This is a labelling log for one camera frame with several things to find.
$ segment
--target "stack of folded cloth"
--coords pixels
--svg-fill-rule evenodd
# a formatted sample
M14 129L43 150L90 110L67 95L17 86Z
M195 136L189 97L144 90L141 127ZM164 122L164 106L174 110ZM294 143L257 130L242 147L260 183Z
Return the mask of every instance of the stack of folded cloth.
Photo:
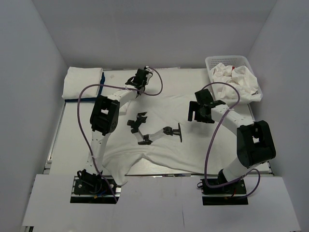
M62 98L65 102L77 102L81 91L93 84L104 84L105 77L102 68L82 69L69 67L64 79ZM101 95L103 87L88 88L82 95L82 102L94 102Z

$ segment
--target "blue edge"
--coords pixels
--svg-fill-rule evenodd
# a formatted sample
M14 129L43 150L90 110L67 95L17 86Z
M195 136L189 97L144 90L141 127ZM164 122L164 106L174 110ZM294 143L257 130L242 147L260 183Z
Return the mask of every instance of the blue edge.
M104 73L102 73L102 78L101 78L101 81L100 81L100 84L104 84L105 82L105 76L104 76ZM103 89L103 86L100 86L100 88L98 89L98 96L101 95L102 93L102 89ZM97 98L82 98L81 99L81 102L95 102ZM64 100L65 102L77 102L78 99L65 99Z

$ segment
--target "white cloth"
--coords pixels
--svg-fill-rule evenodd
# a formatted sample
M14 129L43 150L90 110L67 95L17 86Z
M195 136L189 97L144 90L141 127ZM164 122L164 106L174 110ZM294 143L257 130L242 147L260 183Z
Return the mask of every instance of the white cloth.
M187 121L190 101L195 101L193 94L155 98L139 96L131 102L126 115L119 116L118 126L107 142L103 157L103 167L117 184L126 183L125 175L142 158L172 169L204 173L206 151L217 123ZM151 145L138 145L126 123L136 120L137 113L146 111L146 123L140 126L142 134L152 134L166 126L177 129L180 123L183 142L180 143L179 136L173 135ZM222 126L216 138L209 159L209 173L218 173L236 157L236 137L232 132Z
M83 69L69 67L68 73L64 79L63 99L77 99L81 91L88 85L99 84L102 78L102 68ZM95 98L98 95L97 87L90 87L84 93L82 98Z
M231 65L225 66L223 63L219 63L211 70L211 73L214 82L225 82L234 86L240 94L241 102L259 102L261 100L261 94L257 93L259 88L257 79L246 66L233 69ZM218 85L215 89L219 99L237 99L236 92L229 86Z

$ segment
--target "wall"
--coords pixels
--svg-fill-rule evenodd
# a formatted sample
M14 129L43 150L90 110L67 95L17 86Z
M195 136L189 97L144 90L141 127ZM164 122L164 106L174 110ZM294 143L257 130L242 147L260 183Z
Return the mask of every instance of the wall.
M63 105L67 65L31 0L0 1L0 231L19 231Z
M302 231L309 231L308 9L307 0L278 0L248 57L264 94L253 112L271 127L272 168L283 176Z
M33 0L70 66L205 67L247 56L276 0Z

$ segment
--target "white plastic basket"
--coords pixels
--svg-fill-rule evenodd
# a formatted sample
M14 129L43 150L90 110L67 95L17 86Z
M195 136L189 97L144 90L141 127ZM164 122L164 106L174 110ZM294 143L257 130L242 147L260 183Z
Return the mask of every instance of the white plastic basket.
M206 67L207 67L207 72L208 72L208 76L209 79L211 81L211 83L213 82L213 78L212 78L212 74L211 74L211 69L214 68L217 64L219 63L223 63L224 65L233 65L235 68L239 67L239 66L246 66L250 72L254 75L252 68L247 60L247 58L243 57L243 56L215 56L215 57L207 57L205 59L205 63L206 63ZM214 98L216 100L220 100L220 98L218 97L218 87L219 84L215 84L212 85L212 90L213 90L213 94L214 94ZM261 97L263 97L261 88L259 86L257 93L261 94ZM228 104L228 105L232 105L234 104L237 99L223 99L223 101ZM240 101L239 104L245 105L245 104L249 104L250 101Z

